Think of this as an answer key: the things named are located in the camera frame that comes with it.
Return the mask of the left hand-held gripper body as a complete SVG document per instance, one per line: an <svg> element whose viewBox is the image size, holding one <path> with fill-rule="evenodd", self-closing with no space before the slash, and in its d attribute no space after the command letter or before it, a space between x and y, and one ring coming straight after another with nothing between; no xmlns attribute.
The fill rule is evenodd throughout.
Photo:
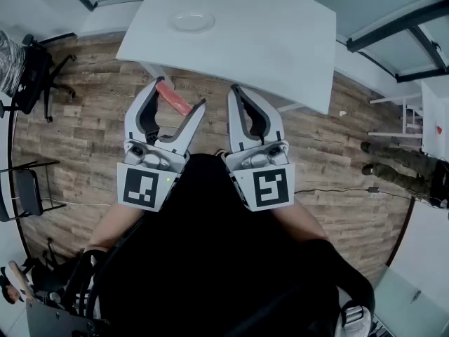
<svg viewBox="0 0 449 337"><path fill-rule="evenodd" d="M187 163L184 154L162 150L157 140L150 145L124 140L125 157L117 164L118 203L138 209L161 210Z"/></svg>

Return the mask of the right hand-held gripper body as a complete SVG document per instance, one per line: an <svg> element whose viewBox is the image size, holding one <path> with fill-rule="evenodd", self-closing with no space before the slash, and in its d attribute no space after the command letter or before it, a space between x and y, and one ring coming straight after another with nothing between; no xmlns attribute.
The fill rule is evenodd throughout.
<svg viewBox="0 0 449 337"><path fill-rule="evenodd" d="M243 205L251 211L290 206L294 200L295 165L288 161L285 140L228 154L224 158Z"/></svg>

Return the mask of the red rectangular block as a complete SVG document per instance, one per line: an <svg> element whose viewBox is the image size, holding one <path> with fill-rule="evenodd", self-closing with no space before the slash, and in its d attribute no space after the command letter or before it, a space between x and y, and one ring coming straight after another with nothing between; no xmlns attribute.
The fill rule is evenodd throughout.
<svg viewBox="0 0 449 337"><path fill-rule="evenodd" d="M187 116L191 112L192 107L189 103L180 97L165 81L158 82L156 90L182 116Z"/></svg>

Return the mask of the white round plate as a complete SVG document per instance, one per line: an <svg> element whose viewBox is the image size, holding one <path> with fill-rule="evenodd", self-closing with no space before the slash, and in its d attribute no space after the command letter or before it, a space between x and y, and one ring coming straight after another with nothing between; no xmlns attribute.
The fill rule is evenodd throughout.
<svg viewBox="0 0 449 337"><path fill-rule="evenodd" d="M207 32L214 24L215 18L210 13L198 11L181 12L170 18L170 25L175 31L188 34Z"/></svg>

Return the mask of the person's right forearm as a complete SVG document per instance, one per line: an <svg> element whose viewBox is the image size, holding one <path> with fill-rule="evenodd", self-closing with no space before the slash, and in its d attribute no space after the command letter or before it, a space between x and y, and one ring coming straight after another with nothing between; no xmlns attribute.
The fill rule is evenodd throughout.
<svg viewBox="0 0 449 337"><path fill-rule="evenodd" d="M328 235L321 224L298 200L289 206L272 209L271 213L297 242L328 240Z"/></svg>

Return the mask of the person's left forearm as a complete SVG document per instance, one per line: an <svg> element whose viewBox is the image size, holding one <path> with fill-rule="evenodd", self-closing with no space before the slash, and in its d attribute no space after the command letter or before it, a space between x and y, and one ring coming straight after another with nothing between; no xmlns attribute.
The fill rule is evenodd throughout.
<svg viewBox="0 0 449 337"><path fill-rule="evenodd" d="M93 230L85 251L110 250L144 214L145 210L113 203Z"/></svg>

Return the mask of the person's black clothing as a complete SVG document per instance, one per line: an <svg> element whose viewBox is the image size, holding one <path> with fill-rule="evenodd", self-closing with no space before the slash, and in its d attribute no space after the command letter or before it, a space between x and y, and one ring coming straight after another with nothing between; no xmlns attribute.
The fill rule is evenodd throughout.
<svg viewBox="0 0 449 337"><path fill-rule="evenodd" d="M295 241L241 201L221 154L191 156L168 201L108 251L84 251L67 295L110 337L334 337L370 282L328 240Z"/></svg>

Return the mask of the black office chair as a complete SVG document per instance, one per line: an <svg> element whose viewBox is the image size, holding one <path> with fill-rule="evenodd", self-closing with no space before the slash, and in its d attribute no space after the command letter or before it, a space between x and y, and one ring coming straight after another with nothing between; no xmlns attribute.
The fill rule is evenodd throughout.
<svg viewBox="0 0 449 337"><path fill-rule="evenodd" d="M20 77L18 89L11 98L11 104L7 106L0 100L0 119L6 112L21 111L29 114L40 97L43 97L44 118L51 123L53 117L49 114L50 90L52 88L64 90L70 99L76 97L75 91L70 86L54 82L65 64L70 60L76 61L76 56L69 54L61 63L54 65L52 55L32 34L25 35L21 46L27 49L25 68Z"/></svg>

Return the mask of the black folding chair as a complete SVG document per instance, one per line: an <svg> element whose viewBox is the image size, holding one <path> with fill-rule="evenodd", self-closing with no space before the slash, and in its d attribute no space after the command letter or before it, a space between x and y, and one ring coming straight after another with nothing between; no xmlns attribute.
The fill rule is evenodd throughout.
<svg viewBox="0 0 449 337"><path fill-rule="evenodd" d="M55 200L51 196L49 185L50 180L48 177L48 167L59 163L60 161L58 160L47 161L43 163L32 161L30 163L22 164L16 167L1 169L0 176L2 173L14 173L16 175L18 199L23 212L18 216L13 216L12 218L9 216L6 210L6 205L4 203L0 185L0 222L19 220L28 216L42 216L45 212L66 207L66 204L64 203L58 205L55 205L53 203ZM51 203L51 207L47 209L43 207L43 198L41 197L37 174L34 171L34 168L37 167L44 167L46 170L47 190L49 195L48 200Z"/></svg>

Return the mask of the white metal stool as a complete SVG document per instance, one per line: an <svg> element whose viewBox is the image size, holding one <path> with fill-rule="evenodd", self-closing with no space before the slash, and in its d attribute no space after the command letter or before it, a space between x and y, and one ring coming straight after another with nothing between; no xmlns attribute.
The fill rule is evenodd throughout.
<svg viewBox="0 0 449 337"><path fill-rule="evenodd" d="M370 101L371 105L382 103L400 103L401 104L401 132L368 132L369 136L388 137L388 138L412 138L421 140L423 138L423 118L422 94L378 98Z"/></svg>

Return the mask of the silver crinkled cover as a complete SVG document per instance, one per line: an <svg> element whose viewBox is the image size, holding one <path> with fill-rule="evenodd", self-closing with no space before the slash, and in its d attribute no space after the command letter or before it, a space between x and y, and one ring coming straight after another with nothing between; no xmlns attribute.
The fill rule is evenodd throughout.
<svg viewBox="0 0 449 337"><path fill-rule="evenodd" d="M12 98L25 68L27 49L0 30L0 91Z"/></svg>

